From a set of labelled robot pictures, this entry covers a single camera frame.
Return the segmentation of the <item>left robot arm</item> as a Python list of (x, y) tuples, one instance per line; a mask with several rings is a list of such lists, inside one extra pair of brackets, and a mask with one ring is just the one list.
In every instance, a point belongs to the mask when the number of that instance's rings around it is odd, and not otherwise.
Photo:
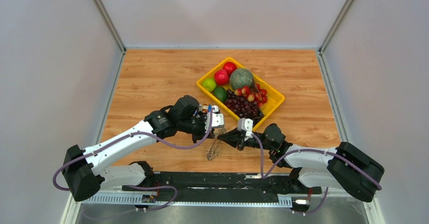
[(104, 142), (83, 149), (78, 145), (68, 148), (53, 184), (59, 190), (69, 191), (76, 202), (87, 200), (100, 190), (121, 186), (150, 190), (155, 177), (146, 162), (113, 164), (158, 142), (181, 150), (195, 148), (206, 139), (213, 139), (214, 130), (223, 126), (224, 116), (218, 106), (204, 106), (185, 95), (174, 105), (151, 112), (130, 129)]

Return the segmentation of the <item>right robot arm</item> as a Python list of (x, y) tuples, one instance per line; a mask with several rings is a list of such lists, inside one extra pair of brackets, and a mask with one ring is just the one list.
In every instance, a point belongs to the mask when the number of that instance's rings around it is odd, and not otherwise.
[(239, 126), (218, 139), (238, 150), (267, 150), (274, 167), (292, 170), (289, 185), (298, 193), (312, 187), (336, 188), (360, 201), (371, 202), (376, 191), (382, 190), (384, 167), (349, 142), (333, 148), (303, 147), (289, 143), (275, 123), (263, 133)]

